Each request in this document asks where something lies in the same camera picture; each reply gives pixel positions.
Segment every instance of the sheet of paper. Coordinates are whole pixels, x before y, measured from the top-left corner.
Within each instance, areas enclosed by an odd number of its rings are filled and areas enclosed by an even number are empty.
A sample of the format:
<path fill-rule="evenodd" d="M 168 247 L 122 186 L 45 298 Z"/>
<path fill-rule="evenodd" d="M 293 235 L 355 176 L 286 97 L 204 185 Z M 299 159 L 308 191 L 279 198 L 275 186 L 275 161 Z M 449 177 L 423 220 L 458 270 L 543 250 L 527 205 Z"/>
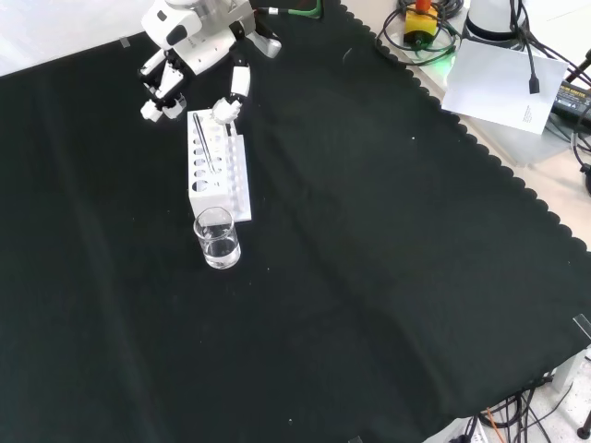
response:
<path fill-rule="evenodd" d="M 566 64 L 534 59 L 539 94 L 529 93 L 527 53 L 464 40 L 447 78 L 443 109 L 541 134 Z"/>

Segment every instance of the clear glass cup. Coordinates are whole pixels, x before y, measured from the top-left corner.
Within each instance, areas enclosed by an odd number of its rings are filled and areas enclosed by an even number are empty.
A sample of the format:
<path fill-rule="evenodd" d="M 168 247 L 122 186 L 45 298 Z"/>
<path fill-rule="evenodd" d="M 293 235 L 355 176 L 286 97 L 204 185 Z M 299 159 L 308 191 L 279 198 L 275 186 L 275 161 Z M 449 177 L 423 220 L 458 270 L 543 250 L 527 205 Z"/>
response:
<path fill-rule="evenodd" d="M 204 210 L 193 225 L 205 261 L 212 268 L 232 268 L 240 259 L 240 244 L 234 218 L 224 208 Z"/>

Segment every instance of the black cloth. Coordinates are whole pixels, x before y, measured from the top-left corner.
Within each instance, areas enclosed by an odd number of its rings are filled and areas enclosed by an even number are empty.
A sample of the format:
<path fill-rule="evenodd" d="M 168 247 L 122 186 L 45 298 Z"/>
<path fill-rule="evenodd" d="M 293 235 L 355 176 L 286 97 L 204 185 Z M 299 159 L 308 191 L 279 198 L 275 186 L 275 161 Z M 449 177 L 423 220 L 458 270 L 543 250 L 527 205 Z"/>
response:
<path fill-rule="evenodd" d="M 558 217 L 336 3 L 268 23 L 229 270 L 191 229 L 186 120 L 139 114 L 145 35 L 0 79 L 1 441 L 414 443 L 587 345 Z"/>

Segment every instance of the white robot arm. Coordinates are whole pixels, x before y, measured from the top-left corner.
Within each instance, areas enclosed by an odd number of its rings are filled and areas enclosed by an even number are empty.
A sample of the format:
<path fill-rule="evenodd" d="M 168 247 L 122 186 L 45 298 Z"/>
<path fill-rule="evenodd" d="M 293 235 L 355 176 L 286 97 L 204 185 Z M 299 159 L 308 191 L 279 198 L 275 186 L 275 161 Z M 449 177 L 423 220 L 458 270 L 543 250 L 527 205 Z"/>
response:
<path fill-rule="evenodd" d="M 228 54 L 235 61 L 231 93 L 214 105 L 213 116 L 232 122 L 250 88 L 250 68 L 236 43 L 247 37 L 270 58 L 282 47 L 255 19 L 248 0 L 156 0 L 141 23 L 162 48 L 139 71 L 150 95 L 141 113 L 154 122 L 162 114 L 174 119 L 183 113 L 181 89 Z"/>

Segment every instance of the white wall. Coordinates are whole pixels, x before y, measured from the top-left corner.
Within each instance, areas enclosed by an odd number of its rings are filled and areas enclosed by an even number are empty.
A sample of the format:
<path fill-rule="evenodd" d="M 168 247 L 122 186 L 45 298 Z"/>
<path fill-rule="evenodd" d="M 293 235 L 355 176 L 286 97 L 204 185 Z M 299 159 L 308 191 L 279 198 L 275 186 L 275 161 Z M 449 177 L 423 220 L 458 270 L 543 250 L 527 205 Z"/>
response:
<path fill-rule="evenodd" d="M 153 0 L 0 0 L 0 76 L 136 34 Z"/>

